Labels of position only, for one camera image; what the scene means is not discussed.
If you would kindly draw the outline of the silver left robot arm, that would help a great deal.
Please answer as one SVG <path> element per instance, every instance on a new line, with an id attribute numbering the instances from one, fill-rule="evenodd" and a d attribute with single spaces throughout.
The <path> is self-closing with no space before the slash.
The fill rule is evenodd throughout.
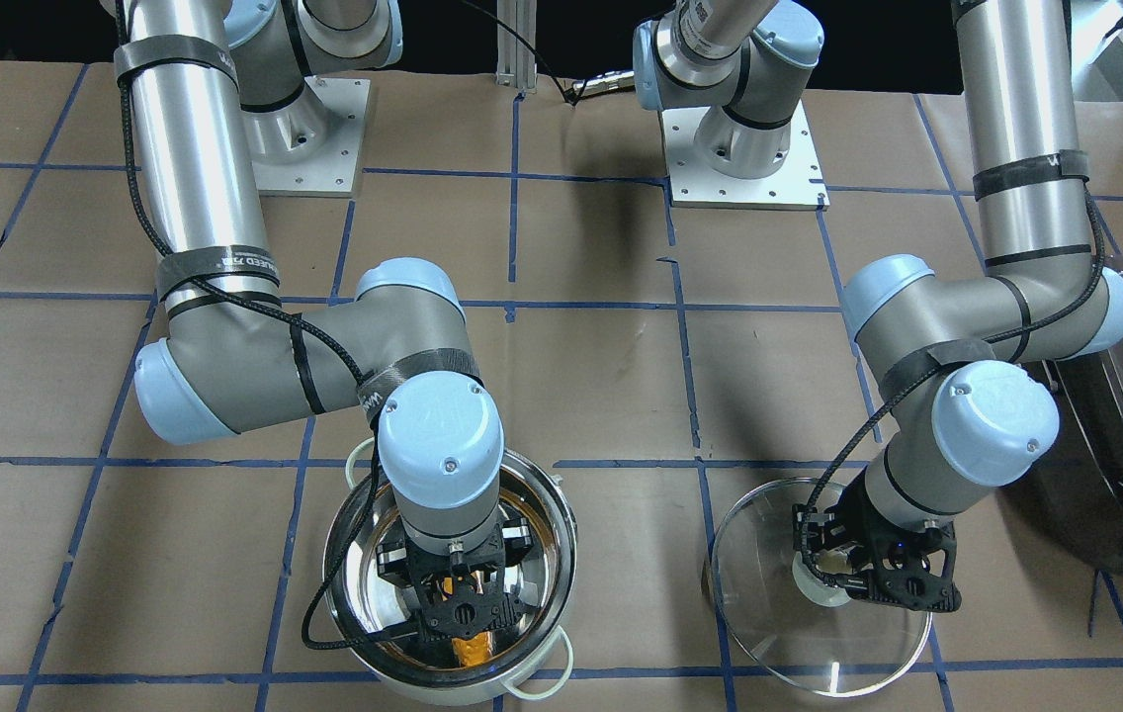
<path id="1" fill-rule="evenodd" d="M 837 504 L 793 508 L 791 569 L 819 605 L 866 600 L 953 612 L 955 518 L 1019 481 L 1060 416 L 1028 360 L 1074 359 L 1123 337 L 1123 279 L 1104 265 L 1074 115 L 1059 1 L 955 1 L 985 231 L 982 279 L 938 279 L 912 255 L 856 272 L 840 305 L 882 387 L 866 433 L 898 433 Z"/>

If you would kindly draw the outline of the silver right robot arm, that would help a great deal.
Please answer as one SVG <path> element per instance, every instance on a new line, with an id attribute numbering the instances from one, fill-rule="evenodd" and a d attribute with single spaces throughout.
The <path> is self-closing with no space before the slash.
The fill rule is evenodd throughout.
<path id="1" fill-rule="evenodd" d="M 135 360 L 155 433 L 202 442 L 360 407 L 375 436 L 366 492 L 305 608 L 312 650 L 472 640 L 526 613 L 508 569 L 535 549 L 497 503 L 504 433 L 471 353 L 451 280 L 420 258 L 371 270 L 350 304 L 289 312 L 262 222 L 239 72 L 225 26 L 231 1 L 116 1 L 116 84 L 133 211 L 158 253 L 156 296 L 170 334 Z M 345 609 L 332 640 L 316 608 L 351 576 L 351 545 L 389 484 L 403 531 L 376 551 L 402 591 L 398 622 Z"/>

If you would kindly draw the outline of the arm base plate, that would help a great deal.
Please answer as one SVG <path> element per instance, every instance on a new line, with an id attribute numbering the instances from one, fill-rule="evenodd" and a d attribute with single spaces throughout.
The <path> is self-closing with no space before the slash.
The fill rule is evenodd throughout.
<path id="1" fill-rule="evenodd" d="M 241 108 L 259 193 L 353 198 L 371 98 L 367 77 L 305 77 L 287 104 Z"/>
<path id="2" fill-rule="evenodd" d="M 768 131 L 734 122 L 721 107 L 659 117 L 675 207 L 818 211 L 831 204 L 802 103 L 789 124 Z"/>

